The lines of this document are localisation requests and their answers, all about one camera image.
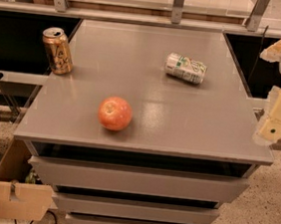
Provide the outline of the white green 7up can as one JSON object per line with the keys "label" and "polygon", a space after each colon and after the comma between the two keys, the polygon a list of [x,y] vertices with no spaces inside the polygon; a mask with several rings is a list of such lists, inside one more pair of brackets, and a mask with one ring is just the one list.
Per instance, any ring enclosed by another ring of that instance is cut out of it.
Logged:
{"label": "white green 7up can", "polygon": [[180,54],[171,53],[164,62],[166,74],[193,85],[203,82],[206,71],[207,67],[200,61],[192,60]]}

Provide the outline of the red apple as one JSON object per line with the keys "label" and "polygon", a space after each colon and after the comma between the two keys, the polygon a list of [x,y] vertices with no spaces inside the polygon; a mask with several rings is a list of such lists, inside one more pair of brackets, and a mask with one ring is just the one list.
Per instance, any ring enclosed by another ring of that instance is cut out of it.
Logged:
{"label": "red apple", "polygon": [[111,131],[123,130],[132,120],[130,104],[123,98],[108,97],[99,105],[98,119],[102,127]]}

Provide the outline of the gold soda can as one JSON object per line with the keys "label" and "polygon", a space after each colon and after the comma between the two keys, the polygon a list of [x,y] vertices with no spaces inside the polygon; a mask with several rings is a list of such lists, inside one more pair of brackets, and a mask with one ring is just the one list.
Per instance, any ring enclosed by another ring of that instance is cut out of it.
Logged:
{"label": "gold soda can", "polygon": [[60,27],[47,28],[43,32],[42,40],[52,72],[57,75],[70,73],[73,61],[64,30]]}

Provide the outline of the grey drawer cabinet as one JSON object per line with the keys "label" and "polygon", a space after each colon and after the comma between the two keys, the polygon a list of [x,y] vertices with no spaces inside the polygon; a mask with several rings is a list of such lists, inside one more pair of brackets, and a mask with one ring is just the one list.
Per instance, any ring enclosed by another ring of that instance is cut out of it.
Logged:
{"label": "grey drawer cabinet", "polygon": [[[273,161],[221,33],[87,20],[71,50],[15,132],[71,224],[210,224]],[[171,53],[203,63],[203,82],[166,74]],[[99,122],[108,97],[132,108],[123,130]]]}

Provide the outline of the cardboard box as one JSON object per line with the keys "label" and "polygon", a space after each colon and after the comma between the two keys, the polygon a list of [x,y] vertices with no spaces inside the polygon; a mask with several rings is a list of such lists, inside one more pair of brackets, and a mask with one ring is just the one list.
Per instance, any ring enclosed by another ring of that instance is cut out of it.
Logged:
{"label": "cardboard box", "polygon": [[32,166],[24,141],[12,140],[0,160],[0,218],[40,221],[52,205],[49,185],[26,183]]}

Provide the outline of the metal shelf frame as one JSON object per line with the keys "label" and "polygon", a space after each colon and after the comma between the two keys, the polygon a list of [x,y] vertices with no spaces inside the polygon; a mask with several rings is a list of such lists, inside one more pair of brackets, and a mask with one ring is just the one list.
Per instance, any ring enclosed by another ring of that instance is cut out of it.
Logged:
{"label": "metal shelf frame", "polygon": [[281,37],[281,0],[0,0],[0,10]]}

